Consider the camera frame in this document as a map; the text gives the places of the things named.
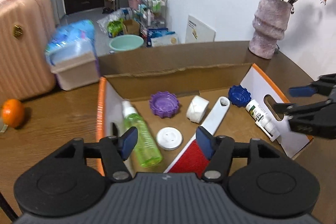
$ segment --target orange fruit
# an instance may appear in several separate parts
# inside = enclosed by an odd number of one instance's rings
[[[25,107],[16,99],[7,100],[2,106],[2,120],[9,127],[17,128],[25,119]]]

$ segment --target pink bucket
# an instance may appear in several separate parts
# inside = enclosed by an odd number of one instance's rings
[[[133,10],[138,10],[139,4],[141,4],[141,0],[128,0],[128,5]]]

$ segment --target wooden table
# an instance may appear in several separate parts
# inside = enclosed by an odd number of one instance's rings
[[[304,85],[311,81],[306,73],[282,53],[267,61],[255,57],[246,50],[247,42],[235,43],[236,46],[228,43],[223,47],[244,52],[239,52],[236,60],[230,62],[257,63],[287,96],[288,87]],[[102,70],[106,70],[104,66],[107,62],[108,59],[103,59]],[[95,141],[97,96],[98,84],[93,84],[69,92],[56,91],[27,101],[25,106],[31,109],[29,122],[20,130],[9,128],[0,136],[0,191],[16,213],[20,214],[20,210],[13,195],[13,185],[24,171],[74,137],[82,137],[85,142]],[[308,100],[290,98],[290,100],[307,104],[319,101],[321,97],[316,96]],[[297,161],[320,181],[321,195],[315,206],[314,215],[327,224],[334,224],[336,221],[336,213],[333,210],[333,207],[336,207],[334,186],[336,168],[335,161],[332,163],[330,160],[330,158],[336,160],[336,149],[333,147],[336,148],[336,143],[333,141],[315,139],[297,158]],[[94,167],[95,160],[89,161],[89,164]],[[10,223],[2,211],[0,211],[0,223]]]

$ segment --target vase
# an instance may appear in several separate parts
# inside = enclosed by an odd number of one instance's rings
[[[281,0],[260,0],[252,25],[255,29],[249,50],[255,55],[271,59],[278,40],[285,36],[293,6]]]

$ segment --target purple plastic cap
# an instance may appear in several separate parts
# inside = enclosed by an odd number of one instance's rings
[[[175,94],[169,93],[168,91],[159,91],[151,95],[149,107],[154,115],[158,115],[161,118],[171,118],[179,111],[179,100]]]

